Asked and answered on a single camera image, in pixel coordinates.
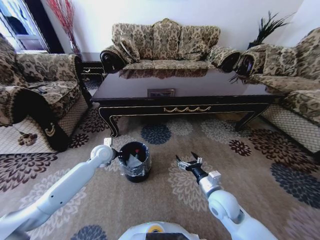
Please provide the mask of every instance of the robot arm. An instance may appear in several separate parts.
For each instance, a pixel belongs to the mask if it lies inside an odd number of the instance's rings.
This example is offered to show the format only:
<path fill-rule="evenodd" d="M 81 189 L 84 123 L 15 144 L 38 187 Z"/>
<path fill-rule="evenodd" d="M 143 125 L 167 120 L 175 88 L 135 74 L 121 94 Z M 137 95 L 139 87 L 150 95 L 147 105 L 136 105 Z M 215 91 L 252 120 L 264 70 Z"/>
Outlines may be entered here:
<path fill-rule="evenodd" d="M 110 165 L 117 156 L 118 153 L 109 146 L 96 146 L 88 161 L 77 164 L 36 202 L 0 218 L 0 240 L 26 239 L 27 235 L 24 232 L 45 223 L 56 210 L 63 207 L 87 184 L 95 174 L 96 168 L 100 165 Z"/>
<path fill-rule="evenodd" d="M 231 234 L 232 240 L 276 240 L 277 238 L 258 220 L 251 217 L 238 203 L 235 196 L 220 186 L 221 174 L 209 174 L 201 169 L 202 158 L 191 152 L 196 159 L 183 162 L 176 156 L 178 167 L 190 171 L 196 177 L 209 202 L 211 213 L 219 219 Z"/>

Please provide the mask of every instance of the dark wooden coffee table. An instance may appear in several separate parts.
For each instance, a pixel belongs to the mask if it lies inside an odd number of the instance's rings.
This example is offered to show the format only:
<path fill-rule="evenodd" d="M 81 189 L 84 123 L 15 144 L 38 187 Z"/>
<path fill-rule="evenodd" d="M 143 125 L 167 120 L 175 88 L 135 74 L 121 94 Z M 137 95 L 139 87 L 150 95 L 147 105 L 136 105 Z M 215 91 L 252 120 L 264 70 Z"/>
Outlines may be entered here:
<path fill-rule="evenodd" d="M 263 84 L 231 83 L 234 75 L 216 69 L 121 70 L 106 77 L 91 101 L 100 103 L 113 138 L 119 134 L 115 116 L 247 113 L 235 126 L 241 130 L 284 95 Z"/>

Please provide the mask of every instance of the floor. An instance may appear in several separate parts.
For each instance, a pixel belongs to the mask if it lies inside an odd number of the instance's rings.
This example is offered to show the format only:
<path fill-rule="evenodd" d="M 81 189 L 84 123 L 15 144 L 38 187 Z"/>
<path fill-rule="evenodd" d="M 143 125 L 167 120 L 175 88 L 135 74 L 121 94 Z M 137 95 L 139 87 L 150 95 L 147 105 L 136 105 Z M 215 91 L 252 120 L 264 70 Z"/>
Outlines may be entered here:
<path fill-rule="evenodd" d="M 32 240 L 116 240 L 128 228 L 150 221 L 177 223 L 200 238 L 231 239 L 214 218 L 192 173 L 177 167 L 175 155 L 203 157 L 203 169 L 218 170 L 222 186 L 279 239 L 320 239 L 320 170 L 313 158 L 261 119 L 235 132 L 240 115 L 121 117 L 119 150 L 132 141 L 145 143 L 152 167 L 149 178 L 129 182 L 115 160 L 41 227 Z M 69 149 L 61 153 L 0 155 L 0 216 L 38 199 L 110 130 L 96 108 L 89 110 Z"/>

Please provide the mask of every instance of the trash can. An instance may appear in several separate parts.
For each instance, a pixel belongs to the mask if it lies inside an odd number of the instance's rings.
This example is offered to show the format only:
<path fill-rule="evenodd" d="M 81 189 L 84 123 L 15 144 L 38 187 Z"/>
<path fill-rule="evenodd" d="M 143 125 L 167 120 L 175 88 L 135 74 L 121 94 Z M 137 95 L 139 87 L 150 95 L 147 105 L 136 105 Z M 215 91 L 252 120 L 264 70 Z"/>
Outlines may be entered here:
<path fill-rule="evenodd" d="M 148 178 L 151 169 L 151 157 L 148 147 L 142 142 L 132 141 L 119 151 L 119 164 L 125 177 L 139 183 Z"/>

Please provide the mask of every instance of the window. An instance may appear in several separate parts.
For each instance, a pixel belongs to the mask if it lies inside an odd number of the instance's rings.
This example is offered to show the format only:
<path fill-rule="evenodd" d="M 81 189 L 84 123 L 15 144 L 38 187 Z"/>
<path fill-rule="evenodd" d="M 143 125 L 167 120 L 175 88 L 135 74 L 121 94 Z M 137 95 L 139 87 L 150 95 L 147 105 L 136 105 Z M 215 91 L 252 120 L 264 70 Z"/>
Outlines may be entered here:
<path fill-rule="evenodd" d="M 48 51 L 23 0 L 0 0 L 0 33 L 17 52 Z"/>

